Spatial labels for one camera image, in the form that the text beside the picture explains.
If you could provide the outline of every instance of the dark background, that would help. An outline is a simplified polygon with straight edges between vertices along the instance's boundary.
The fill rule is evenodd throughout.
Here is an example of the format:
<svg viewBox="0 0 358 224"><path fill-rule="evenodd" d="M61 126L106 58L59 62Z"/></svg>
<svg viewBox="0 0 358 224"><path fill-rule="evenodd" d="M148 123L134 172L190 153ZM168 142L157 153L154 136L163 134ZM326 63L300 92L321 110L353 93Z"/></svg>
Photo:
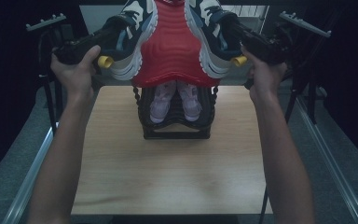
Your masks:
<svg viewBox="0 0 358 224"><path fill-rule="evenodd" d="M317 20L324 9L310 8L306 19ZM37 62L40 32L26 32L25 24L59 13L69 18L76 36L87 34L77 1L0 1L0 160L27 120L36 90L42 86ZM350 2L342 14L314 68L318 84L328 93L325 107L358 147L358 1Z"/></svg>

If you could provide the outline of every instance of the yellow knob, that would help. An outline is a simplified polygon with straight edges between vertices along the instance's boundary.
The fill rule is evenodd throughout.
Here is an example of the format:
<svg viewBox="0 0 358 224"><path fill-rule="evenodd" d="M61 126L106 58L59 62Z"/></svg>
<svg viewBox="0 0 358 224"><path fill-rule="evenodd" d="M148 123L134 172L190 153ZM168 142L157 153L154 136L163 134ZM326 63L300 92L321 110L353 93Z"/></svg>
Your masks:
<svg viewBox="0 0 358 224"><path fill-rule="evenodd" d="M113 58L109 56L101 56L98 59L98 66L101 68L109 68L113 64Z"/></svg>
<svg viewBox="0 0 358 224"><path fill-rule="evenodd" d="M239 56L239 57L232 58L231 61L232 61L237 67L241 67L241 66L243 66L243 65L246 63L246 61L248 61L248 59L247 59L245 56L241 55L241 56Z"/></svg>

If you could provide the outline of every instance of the white sneaker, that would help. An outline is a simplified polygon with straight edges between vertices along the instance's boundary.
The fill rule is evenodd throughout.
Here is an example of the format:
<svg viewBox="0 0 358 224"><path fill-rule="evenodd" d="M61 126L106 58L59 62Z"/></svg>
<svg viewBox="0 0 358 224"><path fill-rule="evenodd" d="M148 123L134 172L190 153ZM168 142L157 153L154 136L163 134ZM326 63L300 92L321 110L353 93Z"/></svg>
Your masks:
<svg viewBox="0 0 358 224"><path fill-rule="evenodd" d="M120 31L114 47L102 49L103 55L112 56L115 60L110 67L115 79L130 80L138 74L143 60L141 46L154 33L157 23L154 0L129 0L120 14L106 21L103 29Z"/></svg>
<svg viewBox="0 0 358 224"><path fill-rule="evenodd" d="M191 33L200 41L200 64L212 78L226 77L231 59L241 55L240 40L227 34L228 22L237 15L223 10L217 0L186 0L185 17Z"/></svg>
<svg viewBox="0 0 358 224"><path fill-rule="evenodd" d="M195 121L200 117L202 106L198 100L197 87L183 81L177 81L177 88L182 98L185 118L188 121Z"/></svg>
<svg viewBox="0 0 358 224"><path fill-rule="evenodd" d="M170 109L171 99L176 92L176 80L163 83L156 88L155 98L150 105L150 119L161 123Z"/></svg>

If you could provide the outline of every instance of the light wood surface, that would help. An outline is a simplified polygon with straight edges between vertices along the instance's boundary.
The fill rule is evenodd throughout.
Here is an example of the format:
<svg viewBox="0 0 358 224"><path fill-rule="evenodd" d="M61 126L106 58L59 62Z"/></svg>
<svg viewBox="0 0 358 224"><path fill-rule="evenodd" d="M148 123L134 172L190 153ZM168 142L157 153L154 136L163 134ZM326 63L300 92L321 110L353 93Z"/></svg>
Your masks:
<svg viewBox="0 0 358 224"><path fill-rule="evenodd" d="M265 179L244 87L219 87L207 140L144 140L137 113L132 87L101 88L73 214L260 213Z"/></svg>

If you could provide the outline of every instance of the human hand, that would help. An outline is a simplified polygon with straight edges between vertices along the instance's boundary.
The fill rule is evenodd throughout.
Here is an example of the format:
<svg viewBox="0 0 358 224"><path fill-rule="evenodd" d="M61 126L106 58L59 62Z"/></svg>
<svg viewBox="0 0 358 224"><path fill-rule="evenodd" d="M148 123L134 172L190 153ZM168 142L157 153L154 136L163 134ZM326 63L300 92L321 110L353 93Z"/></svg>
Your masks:
<svg viewBox="0 0 358 224"><path fill-rule="evenodd" d="M287 69L286 63L269 66L256 58L244 46L241 48L243 55L253 63L247 77L254 80L250 89L250 96L255 104L277 99L278 88Z"/></svg>
<svg viewBox="0 0 358 224"><path fill-rule="evenodd" d="M92 99L93 89L91 87L91 76L96 71L92 61L96 59L101 51L99 46L91 48L76 65L60 63L54 53L51 56L51 70L57 79L68 91L69 103L86 103Z"/></svg>

